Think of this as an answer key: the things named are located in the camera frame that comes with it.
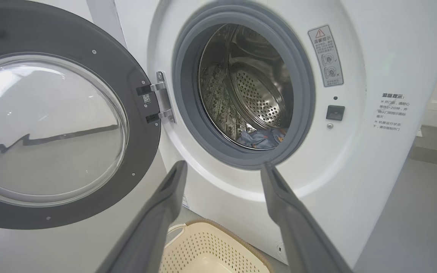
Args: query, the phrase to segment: blue garment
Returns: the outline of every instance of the blue garment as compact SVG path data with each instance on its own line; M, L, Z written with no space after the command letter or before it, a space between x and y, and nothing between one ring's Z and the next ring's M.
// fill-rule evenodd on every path
M246 147L256 149L270 149L276 147L283 141L284 133L279 129L257 130L252 133L242 131L237 142Z

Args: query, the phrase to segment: red warning triangle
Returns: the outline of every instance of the red warning triangle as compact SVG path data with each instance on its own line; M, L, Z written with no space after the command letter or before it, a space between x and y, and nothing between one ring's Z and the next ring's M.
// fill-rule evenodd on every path
M323 31L321 31L321 29L318 30L318 33L316 33L316 37L315 38L320 38L325 36L325 33L323 33Z

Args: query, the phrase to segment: basket handle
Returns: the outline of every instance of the basket handle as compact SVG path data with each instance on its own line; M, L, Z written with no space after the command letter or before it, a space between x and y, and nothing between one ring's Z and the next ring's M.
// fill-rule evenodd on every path
M185 232L186 226L187 226L186 224L178 224L178 225L174 225L174 226L172 226L172 227L170 227L168 229L168 234L167 235L169 235L171 232L173 232L173 231L175 231L175 230L177 230L179 228L181 228L182 231L180 231L180 233L177 236L175 236L175 238L173 238L169 243L167 243L165 245L165 248L167 248L170 244L172 244L176 239L178 239L178 237L180 237Z

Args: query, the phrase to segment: blue cloth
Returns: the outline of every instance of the blue cloth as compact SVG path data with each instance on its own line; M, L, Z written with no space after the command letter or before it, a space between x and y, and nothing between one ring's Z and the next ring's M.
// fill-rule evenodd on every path
M257 130L252 133L242 131L237 142L246 147L256 149L270 149L283 141L284 133L279 129Z

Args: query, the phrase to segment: laundry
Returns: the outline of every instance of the laundry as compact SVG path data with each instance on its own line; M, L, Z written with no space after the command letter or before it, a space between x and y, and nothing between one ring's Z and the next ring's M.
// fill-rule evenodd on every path
M257 130L252 133L242 131L237 142L255 149L272 149L283 142L286 131L283 129Z

